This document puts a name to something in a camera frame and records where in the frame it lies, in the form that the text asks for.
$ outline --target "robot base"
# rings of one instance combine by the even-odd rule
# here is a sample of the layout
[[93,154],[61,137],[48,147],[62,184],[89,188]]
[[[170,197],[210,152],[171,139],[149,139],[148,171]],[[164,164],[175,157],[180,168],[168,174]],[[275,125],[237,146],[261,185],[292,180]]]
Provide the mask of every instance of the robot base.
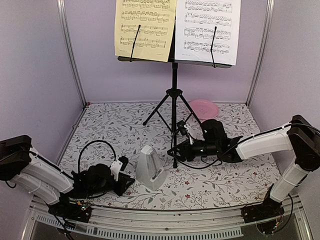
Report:
[[281,205],[265,205],[263,203],[245,206],[241,210],[241,215],[243,216],[245,223],[252,223],[264,219],[274,218],[284,213],[285,210]]
[[49,206],[48,212],[63,219],[88,223],[92,208],[84,202],[71,203],[65,195],[62,195],[58,203]]

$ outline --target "pink bowl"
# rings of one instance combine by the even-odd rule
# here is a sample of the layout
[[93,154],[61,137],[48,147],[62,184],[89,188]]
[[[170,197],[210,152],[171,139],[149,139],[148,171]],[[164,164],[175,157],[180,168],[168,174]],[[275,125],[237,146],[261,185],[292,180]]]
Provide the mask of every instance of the pink bowl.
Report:
[[219,112],[218,106],[208,100],[197,99],[191,101],[189,104],[195,115],[200,120],[213,119],[218,115]]

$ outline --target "white arm segment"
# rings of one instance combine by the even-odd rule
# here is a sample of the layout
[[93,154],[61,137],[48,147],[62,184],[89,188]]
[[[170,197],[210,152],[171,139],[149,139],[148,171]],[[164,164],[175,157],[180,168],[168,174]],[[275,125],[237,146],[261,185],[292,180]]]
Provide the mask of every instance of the white arm segment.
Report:
[[286,125],[288,123],[284,124],[280,130],[269,132],[240,143],[236,148],[240,158],[244,160],[261,154],[292,150],[293,147],[287,134],[290,126],[284,127]]
[[[31,152],[39,154],[35,148]],[[31,162],[21,171],[53,186],[59,192],[65,194],[73,189],[74,181],[63,175],[60,171],[42,161],[38,156],[30,154]]]
[[272,186],[270,198],[278,203],[285,200],[292,189],[297,187],[301,180],[309,174],[309,171],[303,170],[299,165],[292,163],[284,171],[280,179]]
[[37,195],[49,205],[59,202],[60,193],[57,189],[26,173],[21,172],[10,182],[27,189],[30,194]]

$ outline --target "wire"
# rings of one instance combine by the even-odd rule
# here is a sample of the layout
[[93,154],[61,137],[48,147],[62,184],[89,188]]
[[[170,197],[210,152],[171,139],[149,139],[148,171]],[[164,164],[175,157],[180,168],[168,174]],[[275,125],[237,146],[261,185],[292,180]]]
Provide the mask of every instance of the wire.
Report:
[[100,195],[97,195],[97,196],[90,196],[90,197],[88,197],[88,199],[100,198],[100,197],[102,197],[102,196],[105,195],[105,194],[107,194],[107,192],[104,192],[104,193],[102,193],[102,194],[100,194]]
[[[175,138],[175,136],[177,135],[178,131],[179,131],[179,130],[177,129],[177,130],[173,133],[173,135],[172,135],[172,138],[171,138],[171,149],[173,148],[174,138]],[[207,163],[207,164],[208,164],[207,166],[194,167],[194,166],[190,166],[190,165],[188,165],[188,164],[185,164],[183,161],[180,161],[180,160],[177,158],[177,156],[175,155],[174,152],[172,152],[172,155],[173,155],[173,157],[174,157],[179,163],[181,163],[182,165],[184,165],[184,166],[186,166],[186,167],[188,167],[188,168],[191,168],[191,169],[195,169],[195,170],[206,169],[206,168],[212,166],[213,164],[215,164],[217,161],[220,161],[219,159],[216,159],[216,160],[213,161],[212,163]]]
[[71,236],[71,234],[69,233],[69,231],[67,230],[66,226],[60,221],[60,219],[57,217],[57,215],[54,213],[54,211],[52,211],[52,209],[51,209],[51,207],[49,206],[49,204],[46,203],[46,202],[44,202],[44,203],[47,205],[47,207],[48,207],[49,210],[51,211],[51,214],[54,216],[54,218],[55,218],[55,219],[59,222],[59,224],[63,227],[63,229],[64,229],[64,234],[65,234],[66,238],[67,238],[68,240],[75,240],[75,239]]
[[288,220],[285,222],[284,225],[282,225],[281,228],[277,228],[274,233],[277,233],[279,231],[281,231],[282,229],[284,229],[286,227],[286,225],[289,223],[290,219],[291,219],[291,216],[292,216],[292,213],[294,212],[294,200],[292,199],[292,196],[290,194],[288,194],[290,200],[291,200],[291,211],[290,211],[290,215],[289,215],[289,218]]
[[[206,161],[204,161],[204,158],[203,158],[203,157],[201,157],[200,159],[201,159],[201,162],[203,162],[203,163],[205,163],[205,164],[207,164],[207,165],[210,164],[210,163],[207,163]],[[213,166],[220,166],[220,165],[222,165],[222,161],[220,161],[219,164],[216,164],[216,165],[213,165]]]
[[27,151],[27,150],[15,151],[14,153],[11,153],[10,155],[2,158],[2,159],[0,160],[0,162],[6,160],[6,159],[8,159],[8,158],[11,158],[12,156],[14,156],[14,155],[16,155],[16,154],[20,154],[20,153],[29,153],[29,151]]
[[[225,151],[220,157],[218,157],[214,162],[206,165],[206,166],[203,166],[203,167],[193,167],[193,166],[190,166],[190,165],[187,165],[185,164],[184,162],[180,161],[180,159],[175,155],[174,151],[172,151],[172,156],[179,162],[181,163],[182,165],[186,166],[186,167],[189,167],[191,169],[196,169],[196,170],[202,170],[202,169],[206,169],[210,166],[212,166],[213,164],[215,164],[217,161],[220,161],[221,158],[226,155],[227,153],[229,153],[231,150],[235,149],[238,145],[244,143],[245,141],[248,141],[250,139],[253,139],[255,137],[258,137],[260,135],[264,135],[264,134],[268,134],[268,133],[272,133],[272,132],[276,132],[278,130],[281,130],[283,128],[287,128],[287,127],[290,127],[290,126],[304,126],[304,127],[307,127],[307,128],[310,128],[310,129],[313,129],[315,131],[317,131],[318,133],[320,133],[320,130],[314,126],[310,126],[310,125],[307,125],[307,124],[303,124],[303,123],[289,123],[285,126],[281,126],[281,127],[277,127],[277,128],[274,128],[274,129],[271,129],[271,130],[268,130],[268,131],[264,131],[264,132],[260,132],[260,133],[257,133],[256,135],[252,135],[252,136],[249,136],[247,137],[246,139],[243,139],[241,141],[239,141],[237,144],[233,145],[232,147],[230,147],[227,151]],[[173,139],[175,137],[175,135],[178,133],[179,130],[176,130],[174,132],[174,134],[172,135],[172,139],[171,139],[171,149],[173,148]]]
[[310,126],[310,125],[307,125],[307,124],[303,124],[303,123],[291,123],[291,126],[304,126],[304,127],[307,127],[309,129],[313,129],[315,131],[317,131],[318,133],[320,133],[320,130],[314,126]]
[[112,152],[113,152],[113,157],[114,157],[114,160],[117,159],[117,155],[116,155],[116,152],[114,150],[114,148],[111,146],[110,143],[108,143],[107,141],[104,141],[104,140],[94,140],[94,141],[91,141],[89,142],[87,145],[84,146],[84,148],[82,148],[81,152],[80,152],[80,155],[79,155],[79,158],[78,158],[78,174],[80,173],[80,161],[81,161],[81,156],[82,154],[84,153],[84,151],[86,150],[87,147],[89,147],[91,144],[94,144],[94,143],[104,143],[104,144],[107,144]]
[[15,183],[13,186],[10,186],[10,184],[8,183],[8,181],[5,181],[5,184],[6,184],[9,188],[11,188],[11,189],[15,189],[16,186],[17,186],[16,183]]

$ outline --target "white metronome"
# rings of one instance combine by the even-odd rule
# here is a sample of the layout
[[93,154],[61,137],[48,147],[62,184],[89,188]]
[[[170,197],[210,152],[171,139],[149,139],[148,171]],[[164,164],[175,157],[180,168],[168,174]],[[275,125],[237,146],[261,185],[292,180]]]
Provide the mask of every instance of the white metronome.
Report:
[[135,173],[136,180],[152,191],[157,190],[167,177],[156,150],[149,145],[142,148]]

